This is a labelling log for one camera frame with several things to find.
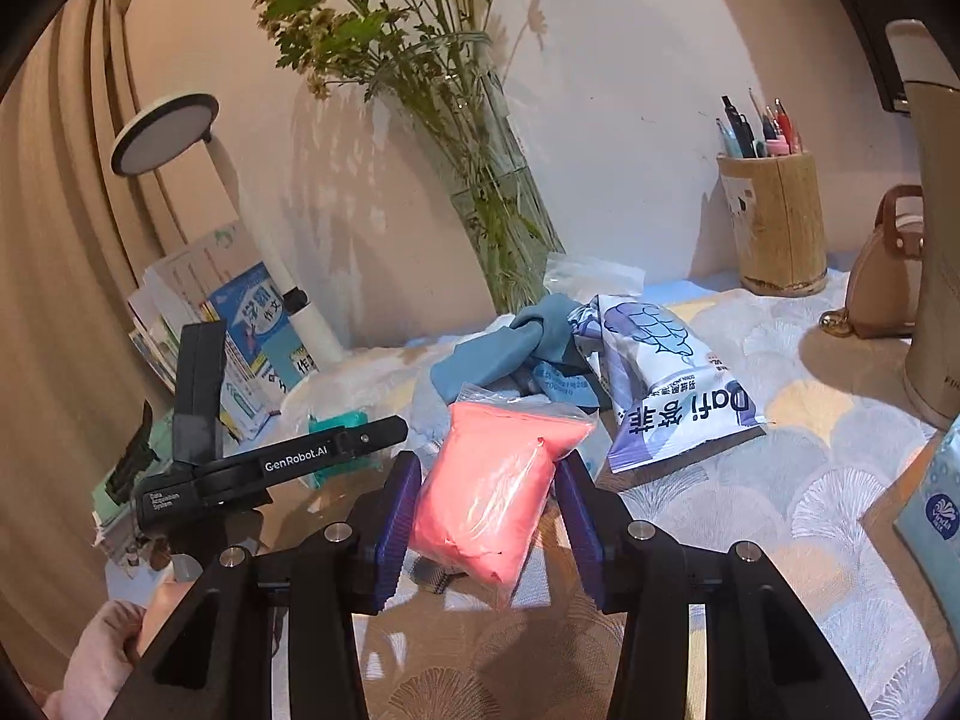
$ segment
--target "bamboo pen holder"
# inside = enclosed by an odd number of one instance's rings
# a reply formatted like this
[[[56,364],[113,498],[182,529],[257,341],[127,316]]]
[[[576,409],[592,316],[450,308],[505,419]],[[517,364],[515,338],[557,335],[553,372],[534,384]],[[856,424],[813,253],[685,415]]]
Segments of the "bamboo pen holder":
[[[827,250],[813,155],[718,156],[717,164],[743,286],[755,295],[786,298],[822,290]]]

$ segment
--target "curtain fold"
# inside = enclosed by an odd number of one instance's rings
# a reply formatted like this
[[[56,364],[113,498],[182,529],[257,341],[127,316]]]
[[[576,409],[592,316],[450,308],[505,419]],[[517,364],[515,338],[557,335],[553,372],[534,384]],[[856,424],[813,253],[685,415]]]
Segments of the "curtain fold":
[[[24,678],[59,686],[106,598],[90,490],[169,395],[127,336],[127,296],[184,239],[154,177],[109,153],[136,112],[130,0],[70,0],[0,103],[0,637]]]

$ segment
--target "wall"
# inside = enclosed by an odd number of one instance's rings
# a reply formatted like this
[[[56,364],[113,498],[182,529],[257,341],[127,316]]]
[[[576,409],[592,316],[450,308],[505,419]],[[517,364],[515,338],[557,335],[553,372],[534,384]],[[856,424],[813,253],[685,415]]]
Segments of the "wall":
[[[346,340],[486,319],[469,245],[416,144],[379,104],[318,104],[277,71],[250,4],[133,0],[141,101],[218,95],[242,191],[269,209]],[[858,247],[883,192],[916,180],[909,119],[880,108],[837,0],[502,0],[498,16],[512,122],[571,253],[651,281],[732,266],[713,120],[723,94],[749,112],[748,86],[782,98],[816,154],[832,250]],[[164,180],[188,234],[232,213],[199,149]]]

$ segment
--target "blue book cover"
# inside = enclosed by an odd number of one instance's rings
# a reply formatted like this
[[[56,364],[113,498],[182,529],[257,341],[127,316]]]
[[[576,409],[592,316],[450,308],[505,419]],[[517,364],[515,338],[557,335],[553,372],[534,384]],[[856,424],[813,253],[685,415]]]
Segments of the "blue book cover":
[[[254,374],[272,365],[290,389],[314,367],[263,263],[214,290],[210,302]]]

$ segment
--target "clear vase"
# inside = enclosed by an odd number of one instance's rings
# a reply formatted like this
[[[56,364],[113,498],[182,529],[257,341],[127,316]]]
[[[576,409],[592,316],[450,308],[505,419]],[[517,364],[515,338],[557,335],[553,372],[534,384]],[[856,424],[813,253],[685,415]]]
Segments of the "clear vase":
[[[507,121],[489,48],[483,32],[431,38],[385,66],[370,94],[390,95],[412,118],[502,314],[542,298],[546,255],[563,246]]]

